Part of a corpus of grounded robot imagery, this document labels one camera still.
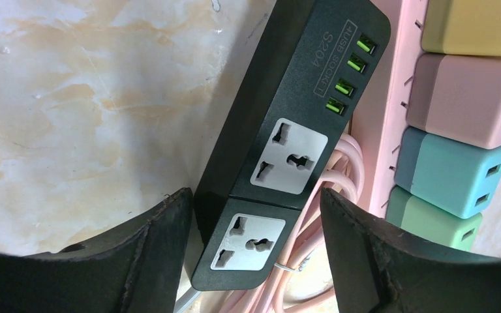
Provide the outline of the black power strip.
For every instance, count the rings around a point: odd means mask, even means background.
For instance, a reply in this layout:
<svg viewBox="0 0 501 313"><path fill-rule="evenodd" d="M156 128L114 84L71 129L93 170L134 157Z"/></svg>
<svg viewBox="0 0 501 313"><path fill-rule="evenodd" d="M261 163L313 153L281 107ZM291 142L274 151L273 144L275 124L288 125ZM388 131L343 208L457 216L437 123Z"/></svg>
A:
<svg viewBox="0 0 501 313"><path fill-rule="evenodd" d="M390 34L368 0L275 3L194 196L194 289L269 276Z"/></svg>

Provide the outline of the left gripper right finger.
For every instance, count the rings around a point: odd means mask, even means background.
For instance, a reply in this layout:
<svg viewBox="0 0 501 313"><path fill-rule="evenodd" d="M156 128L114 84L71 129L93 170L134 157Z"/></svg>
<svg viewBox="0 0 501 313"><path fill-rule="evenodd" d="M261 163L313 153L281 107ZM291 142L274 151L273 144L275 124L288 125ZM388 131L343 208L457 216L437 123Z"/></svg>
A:
<svg viewBox="0 0 501 313"><path fill-rule="evenodd" d="M430 242L330 188L320 210L340 312L501 312L501 258Z"/></svg>

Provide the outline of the beige pink plug adapter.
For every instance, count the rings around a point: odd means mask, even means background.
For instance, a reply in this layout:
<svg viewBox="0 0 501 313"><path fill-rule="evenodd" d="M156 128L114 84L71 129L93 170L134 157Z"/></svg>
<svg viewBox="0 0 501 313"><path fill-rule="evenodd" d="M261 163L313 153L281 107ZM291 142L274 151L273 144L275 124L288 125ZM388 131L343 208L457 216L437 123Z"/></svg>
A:
<svg viewBox="0 0 501 313"><path fill-rule="evenodd" d="M501 57L421 55L406 122L477 147L500 146Z"/></svg>

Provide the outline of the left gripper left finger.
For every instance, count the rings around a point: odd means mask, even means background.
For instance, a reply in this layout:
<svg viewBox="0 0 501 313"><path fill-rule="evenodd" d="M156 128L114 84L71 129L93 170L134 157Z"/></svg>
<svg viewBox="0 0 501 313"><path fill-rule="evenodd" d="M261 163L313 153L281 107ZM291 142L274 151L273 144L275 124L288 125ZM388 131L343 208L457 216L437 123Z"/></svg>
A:
<svg viewBox="0 0 501 313"><path fill-rule="evenodd" d="M181 188L57 253L0 253L0 312L172 312L191 220Z"/></svg>

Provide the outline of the teal plug adapter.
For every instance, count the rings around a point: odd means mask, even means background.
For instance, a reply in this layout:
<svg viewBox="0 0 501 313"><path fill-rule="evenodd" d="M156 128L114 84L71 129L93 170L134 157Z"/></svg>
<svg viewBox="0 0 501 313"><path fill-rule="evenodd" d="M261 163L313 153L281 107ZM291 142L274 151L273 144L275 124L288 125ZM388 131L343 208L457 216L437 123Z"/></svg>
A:
<svg viewBox="0 0 501 313"><path fill-rule="evenodd" d="M395 184L459 218L488 208L501 179L501 146L484 149L408 127Z"/></svg>

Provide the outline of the yellow plug adapter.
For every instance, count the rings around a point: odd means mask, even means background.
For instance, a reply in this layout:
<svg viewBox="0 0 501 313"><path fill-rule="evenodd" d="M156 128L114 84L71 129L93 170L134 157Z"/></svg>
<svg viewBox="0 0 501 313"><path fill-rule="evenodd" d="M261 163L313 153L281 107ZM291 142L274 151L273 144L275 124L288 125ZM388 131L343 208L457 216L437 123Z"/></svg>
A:
<svg viewBox="0 0 501 313"><path fill-rule="evenodd" d="M421 47L426 52L501 57L501 0L429 1Z"/></svg>

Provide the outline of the pink power strip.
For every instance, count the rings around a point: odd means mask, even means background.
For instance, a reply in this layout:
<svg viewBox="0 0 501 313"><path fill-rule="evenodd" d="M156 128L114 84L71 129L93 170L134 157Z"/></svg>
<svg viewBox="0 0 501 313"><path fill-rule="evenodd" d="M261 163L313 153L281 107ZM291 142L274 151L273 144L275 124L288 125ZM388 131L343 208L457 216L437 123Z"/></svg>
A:
<svg viewBox="0 0 501 313"><path fill-rule="evenodd" d="M391 36L387 48L352 118L351 135L363 152L365 182L358 205L384 217L402 134L407 127L415 65L422 54L421 35L427 0L375 1L389 18Z"/></svg>

